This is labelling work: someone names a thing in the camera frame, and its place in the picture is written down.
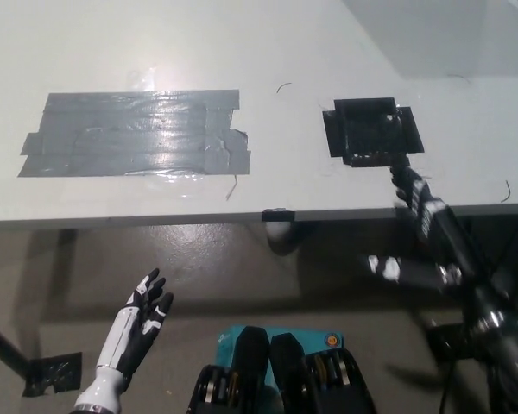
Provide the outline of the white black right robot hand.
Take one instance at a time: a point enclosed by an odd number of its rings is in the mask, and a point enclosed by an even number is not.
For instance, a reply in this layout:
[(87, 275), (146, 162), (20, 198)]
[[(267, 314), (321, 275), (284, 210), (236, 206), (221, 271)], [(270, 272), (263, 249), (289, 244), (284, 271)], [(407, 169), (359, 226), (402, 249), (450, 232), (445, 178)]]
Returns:
[(427, 181), (409, 166), (390, 168), (397, 197), (407, 205), (407, 224), (428, 255), (362, 259), (376, 277), (395, 285), (441, 292), (467, 292), (490, 283), (490, 272), (452, 208), (434, 196)]

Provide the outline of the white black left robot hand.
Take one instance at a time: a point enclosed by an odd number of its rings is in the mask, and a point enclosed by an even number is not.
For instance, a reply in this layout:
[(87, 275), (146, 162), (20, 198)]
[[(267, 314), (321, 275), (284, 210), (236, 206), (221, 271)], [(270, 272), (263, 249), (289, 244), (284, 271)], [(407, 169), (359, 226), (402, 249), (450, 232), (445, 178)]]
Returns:
[(174, 301), (173, 293), (163, 291), (165, 283), (157, 268), (139, 282), (111, 325), (98, 357), (98, 368), (108, 367), (120, 372), (125, 380), (131, 379)]

